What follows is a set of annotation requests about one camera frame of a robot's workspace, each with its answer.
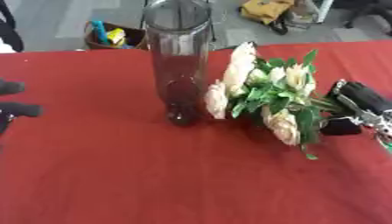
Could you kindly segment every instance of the glass vase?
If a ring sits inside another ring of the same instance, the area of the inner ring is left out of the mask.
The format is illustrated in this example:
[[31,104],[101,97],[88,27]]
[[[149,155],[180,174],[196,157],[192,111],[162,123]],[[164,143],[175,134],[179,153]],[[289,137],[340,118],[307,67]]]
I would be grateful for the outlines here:
[[200,117],[208,55],[210,9],[200,0],[157,0],[144,10],[157,92],[169,120]]

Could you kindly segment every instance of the gray floor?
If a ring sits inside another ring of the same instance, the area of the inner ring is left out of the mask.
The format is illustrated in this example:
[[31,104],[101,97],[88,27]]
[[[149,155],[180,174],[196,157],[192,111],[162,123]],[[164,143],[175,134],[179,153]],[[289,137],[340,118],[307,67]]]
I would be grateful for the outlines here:
[[[5,0],[17,20],[17,30],[26,51],[74,50],[85,48],[83,30],[86,21],[96,19],[138,27],[144,0]],[[342,28],[347,14],[331,10],[323,24],[309,30],[293,30],[278,36],[257,23],[239,17],[236,8],[244,0],[213,0],[213,21],[219,49],[253,40],[259,45],[325,41],[363,41],[389,39],[389,29],[378,17],[361,17],[355,28]]]

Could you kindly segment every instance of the black chair leg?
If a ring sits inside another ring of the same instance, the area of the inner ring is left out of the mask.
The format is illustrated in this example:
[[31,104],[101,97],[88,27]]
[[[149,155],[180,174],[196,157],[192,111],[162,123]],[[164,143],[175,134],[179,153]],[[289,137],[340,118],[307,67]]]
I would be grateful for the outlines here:
[[[148,3],[149,3],[149,0],[144,0],[144,7],[143,8],[145,8]],[[143,29],[143,23],[144,23],[144,13],[142,13],[142,18],[140,19],[140,25],[139,25],[140,30]]]
[[211,8],[210,8],[209,14],[210,14],[209,17],[210,17],[210,20],[211,20],[211,35],[212,35],[211,41],[215,42],[216,41],[216,36],[215,36],[214,22],[213,22],[213,18],[211,16],[213,14],[213,11],[211,10]]
[[347,21],[343,24],[344,27],[346,27],[347,29],[353,28],[354,20],[357,19],[358,17],[366,16],[372,11],[372,8],[373,7],[369,5],[365,5],[365,6],[361,6],[357,10],[352,11],[351,14],[348,16]]

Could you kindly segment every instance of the artificial flower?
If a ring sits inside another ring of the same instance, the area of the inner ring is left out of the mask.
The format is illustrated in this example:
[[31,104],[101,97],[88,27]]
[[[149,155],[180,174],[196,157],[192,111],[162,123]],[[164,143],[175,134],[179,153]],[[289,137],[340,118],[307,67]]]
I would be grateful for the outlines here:
[[286,72],[284,71],[284,68],[282,66],[274,67],[269,72],[269,80],[272,81],[273,84],[277,84],[277,82],[280,81],[285,75]]
[[238,60],[254,62],[256,59],[256,49],[253,42],[245,42],[237,46],[231,54],[231,63]]
[[284,108],[272,115],[270,107],[263,106],[262,118],[265,125],[285,144],[298,145],[300,143],[300,132],[298,131],[296,117],[288,109]]
[[305,97],[309,97],[309,95],[311,94],[311,92],[316,89],[316,81],[313,79],[313,77],[311,75],[309,75],[310,79],[308,81],[308,83],[306,83],[304,85],[304,96]]
[[295,64],[286,69],[287,84],[297,91],[304,88],[306,84],[306,75],[309,73],[308,67]]
[[255,68],[253,62],[237,61],[228,65],[224,75],[223,83],[225,83],[227,91],[231,95],[238,95],[242,91],[242,86],[248,78],[249,73]]
[[263,70],[255,68],[248,75],[246,82],[248,85],[252,85],[252,84],[262,83],[267,80],[268,80],[268,75]]
[[205,96],[206,109],[215,119],[225,119],[228,98],[226,97],[226,86],[217,80],[215,84],[208,87]]

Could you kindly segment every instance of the wicker basket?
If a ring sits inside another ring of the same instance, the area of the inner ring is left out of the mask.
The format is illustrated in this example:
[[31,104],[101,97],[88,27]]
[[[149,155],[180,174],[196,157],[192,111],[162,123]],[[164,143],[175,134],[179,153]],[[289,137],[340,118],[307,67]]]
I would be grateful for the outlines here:
[[[134,46],[135,49],[148,50],[147,41],[145,37],[144,30],[132,29],[129,27],[124,27],[116,24],[103,23],[106,32],[113,31],[116,28],[121,28],[125,31],[125,35],[128,38],[127,44],[130,46]],[[120,49],[112,45],[102,45],[98,42],[98,38],[95,35],[95,32],[92,29],[91,21],[86,22],[86,26],[84,29],[85,32],[85,42],[88,48],[92,50],[96,49]]]

